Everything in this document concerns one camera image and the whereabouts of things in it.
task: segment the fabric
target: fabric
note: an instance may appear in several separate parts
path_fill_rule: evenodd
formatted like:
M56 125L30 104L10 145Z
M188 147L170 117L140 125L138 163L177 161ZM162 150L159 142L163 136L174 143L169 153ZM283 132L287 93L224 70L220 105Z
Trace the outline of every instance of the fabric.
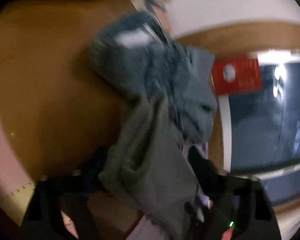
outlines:
M185 202L193 203L198 181L179 150L182 134L169 119L168 98L140 97L131 106L99 179L104 187L141 210L175 240L189 228Z
M189 149L188 162L204 194L212 201L220 198L224 193L224 179L218 174L214 164L202 158L195 146Z
M138 95L149 99L157 91L167 94L170 119L182 132L184 142L202 144L210 138L217 108L208 85L214 56L171 40L163 42L158 39L158 29L145 12L112 24L93 41L93 68L128 99ZM122 44L122 33L132 31L137 33L134 37L146 42Z
M143 216L126 240L169 240L169 236L150 219Z
M190 151L190 148L192 146L183 146L183 149L182 149L182 155L184 157L184 159L186 160L187 164L188 164L188 167L189 169L192 171L192 173L194 174L194 171L189 163L189 160L188 160L188 157L189 157L189 151ZM193 147L195 147L198 151L198 153L200 154L201 158L203 159L208 159L208 142L205 142L203 144L200 144L200 145L194 145ZM197 190L197 198L199 199L200 201L200 205L198 205L199 207L197 208L197 211L198 211L198 215L200 215L200 212L201 212L201 209L200 209L200 206L201 205L204 205L206 207L210 207L210 201L209 201L209 197L206 196L201 187L198 187L198 190Z

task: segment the white wall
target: white wall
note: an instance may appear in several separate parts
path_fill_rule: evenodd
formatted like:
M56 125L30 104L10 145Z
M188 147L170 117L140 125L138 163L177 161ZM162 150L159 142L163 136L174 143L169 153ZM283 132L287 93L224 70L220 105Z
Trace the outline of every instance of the white wall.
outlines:
M295 0L174 0L166 8L174 37L239 21L300 24L300 7Z

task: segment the red sign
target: red sign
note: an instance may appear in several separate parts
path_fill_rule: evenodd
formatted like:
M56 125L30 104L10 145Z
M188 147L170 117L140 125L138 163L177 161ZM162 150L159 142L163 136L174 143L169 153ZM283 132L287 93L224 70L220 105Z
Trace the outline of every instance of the red sign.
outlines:
M235 57L216 60L211 73L217 95L239 94L262 89L257 59Z

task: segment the pink surface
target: pink surface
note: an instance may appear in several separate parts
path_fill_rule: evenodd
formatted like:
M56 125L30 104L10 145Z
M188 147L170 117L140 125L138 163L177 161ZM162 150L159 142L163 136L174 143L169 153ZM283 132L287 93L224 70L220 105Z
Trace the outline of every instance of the pink surface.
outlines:
M9 196L30 181L14 156L0 123L0 196Z
M77 234L77 230L75 230L75 226L74 223L72 222L72 220L65 225L66 229L77 239L79 239L79 236Z
M146 216L140 220L126 240L168 240L167 234Z

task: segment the gray towel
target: gray towel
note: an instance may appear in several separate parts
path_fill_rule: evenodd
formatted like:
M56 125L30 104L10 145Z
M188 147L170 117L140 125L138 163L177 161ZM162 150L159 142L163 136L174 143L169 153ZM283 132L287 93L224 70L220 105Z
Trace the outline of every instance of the gray towel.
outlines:
M99 179L109 192L182 240L190 223L184 204L193 203L198 182L178 148L183 139L169 119L168 98L141 97L131 109Z
M149 99L157 91L167 94L170 119L184 142L202 144L210 138L217 109L208 85L214 56L174 41L162 42L151 28L160 26L147 13L129 15L107 27L93 41L93 68L128 99ZM118 42L122 33L140 30L151 39L135 46Z

